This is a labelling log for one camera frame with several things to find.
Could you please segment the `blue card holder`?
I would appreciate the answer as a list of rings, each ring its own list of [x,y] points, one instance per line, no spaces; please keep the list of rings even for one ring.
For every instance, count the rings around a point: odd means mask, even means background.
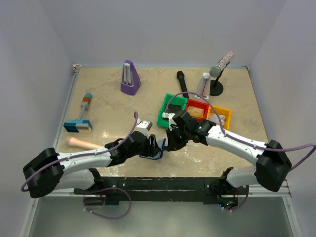
[[[163,157],[164,151],[167,150],[167,146],[165,145],[166,143],[166,138],[157,141],[157,145],[160,148],[160,151],[154,155],[154,156],[145,156],[145,155],[140,155],[141,158],[146,158],[146,159],[150,159],[150,160],[158,160],[161,159]]]

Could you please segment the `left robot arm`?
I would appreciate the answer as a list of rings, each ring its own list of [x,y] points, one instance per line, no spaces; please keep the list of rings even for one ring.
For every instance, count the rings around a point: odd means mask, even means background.
[[[58,153],[46,148],[23,167],[25,183],[21,191],[31,198],[41,198],[56,189],[88,190],[95,183],[93,168],[111,167],[125,163],[134,156],[159,159],[163,156],[165,139],[134,131],[100,148],[77,153]]]

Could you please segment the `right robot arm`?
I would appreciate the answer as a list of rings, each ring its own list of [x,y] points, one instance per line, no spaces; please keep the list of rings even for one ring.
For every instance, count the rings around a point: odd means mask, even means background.
[[[279,142],[268,143],[254,141],[223,130],[209,120],[198,122],[187,111],[163,113],[163,119],[169,123],[166,131],[168,151],[186,146],[188,141],[202,143],[230,152],[251,165],[241,169],[228,168],[220,177],[224,187],[239,188],[259,184],[265,189],[280,190],[292,164]]]

